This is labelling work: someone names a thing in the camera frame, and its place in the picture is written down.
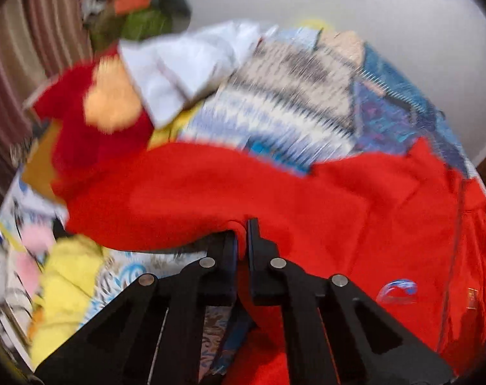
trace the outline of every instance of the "metal screw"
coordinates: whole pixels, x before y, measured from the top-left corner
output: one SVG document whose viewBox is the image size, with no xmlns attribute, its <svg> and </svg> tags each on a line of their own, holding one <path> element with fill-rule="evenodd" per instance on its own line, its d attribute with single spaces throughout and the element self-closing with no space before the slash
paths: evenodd
<svg viewBox="0 0 486 385">
<path fill-rule="evenodd" d="M 216 261 L 213 258 L 202 258 L 198 262 L 203 268 L 212 268 Z"/>
<path fill-rule="evenodd" d="M 334 275 L 332 277 L 332 283 L 337 287 L 344 287 L 348 284 L 348 278 L 344 275 Z"/>
<path fill-rule="evenodd" d="M 138 282 L 140 283 L 140 285 L 147 287 L 154 283 L 154 277 L 151 274 L 143 274 L 138 278 Z"/>
<path fill-rule="evenodd" d="M 276 269 L 282 269 L 287 265 L 288 262 L 286 262 L 283 258 L 273 258 L 270 261 L 270 265 L 272 265 Z"/>
</svg>

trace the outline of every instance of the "curtain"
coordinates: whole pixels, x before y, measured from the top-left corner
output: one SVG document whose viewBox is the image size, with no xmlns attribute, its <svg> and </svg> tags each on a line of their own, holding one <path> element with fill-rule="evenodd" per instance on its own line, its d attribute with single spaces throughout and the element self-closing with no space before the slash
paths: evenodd
<svg viewBox="0 0 486 385">
<path fill-rule="evenodd" d="M 79 0 L 7 0 L 0 9 L 0 204 L 15 173 L 11 144 L 31 132 L 23 101 L 48 77 L 91 58 Z"/>
</svg>

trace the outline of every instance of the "white wall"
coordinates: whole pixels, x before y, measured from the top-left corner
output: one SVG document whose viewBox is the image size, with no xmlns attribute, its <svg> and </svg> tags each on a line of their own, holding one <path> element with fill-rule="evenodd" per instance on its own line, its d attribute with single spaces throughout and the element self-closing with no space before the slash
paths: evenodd
<svg viewBox="0 0 486 385">
<path fill-rule="evenodd" d="M 486 156 L 486 17 L 473 0 L 190 0 L 190 29 L 231 18 L 355 30 L 448 117 L 469 157 Z"/>
</svg>

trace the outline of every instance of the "red towel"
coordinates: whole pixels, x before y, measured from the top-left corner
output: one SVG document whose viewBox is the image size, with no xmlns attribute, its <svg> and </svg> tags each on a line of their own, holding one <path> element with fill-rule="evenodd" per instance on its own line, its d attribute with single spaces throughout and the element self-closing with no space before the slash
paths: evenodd
<svg viewBox="0 0 486 385">
<path fill-rule="evenodd" d="M 113 56 L 116 47 L 103 56 Z M 104 160 L 144 150 L 154 131 L 145 111 L 131 127 L 112 134 L 102 133 L 84 121 L 83 100 L 92 85 L 93 69 L 99 59 L 67 70 L 34 104 L 39 118 L 58 119 L 63 127 L 52 152 L 58 173 L 87 168 Z"/>
<path fill-rule="evenodd" d="M 401 299 L 392 288 L 381 305 L 458 371 L 486 337 L 486 197 L 425 140 L 405 157 L 364 153 L 306 177 L 243 152 L 172 143 L 68 175 L 55 192 L 70 231 L 114 249 L 168 248 L 234 229 L 242 257 L 246 221 L 257 217 L 261 235 L 309 274 L 347 275 L 374 299 L 410 280 L 415 294 Z M 242 302 L 280 354 L 278 309 L 252 306 L 244 265 L 239 276 Z"/>
</svg>

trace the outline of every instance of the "yellow cloth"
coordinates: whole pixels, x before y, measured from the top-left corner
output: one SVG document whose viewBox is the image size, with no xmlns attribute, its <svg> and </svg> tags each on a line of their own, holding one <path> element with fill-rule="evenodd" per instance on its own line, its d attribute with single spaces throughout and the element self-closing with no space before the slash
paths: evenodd
<svg viewBox="0 0 486 385">
<path fill-rule="evenodd" d="M 322 19 L 305 19 L 299 23 L 299 27 L 301 28 L 310 28 L 314 30 L 323 30 L 326 32 L 327 30 L 334 30 L 334 28 Z"/>
<path fill-rule="evenodd" d="M 30 350 L 34 368 L 77 330 L 103 262 L 103 248 L 82 235 L 59 239 L 50 251 L 40 279 L 42 296 L 34 300 L 43 311 Z"/>
<path fill-rule="evenodd" d="M 198 110 L 202 107 L 204 101 L 198 102 L 195 107 L 190 110 L 184 110 L 168 125 L 162 129 L 154 130 L 152 137 L 149 140 L 147 148 L 153 149 L 158 146 L 164 145 L 169 141 L 174 141 L 179 131 L 190 122 L 190 120 L 197 114 Z"/>
</svg>

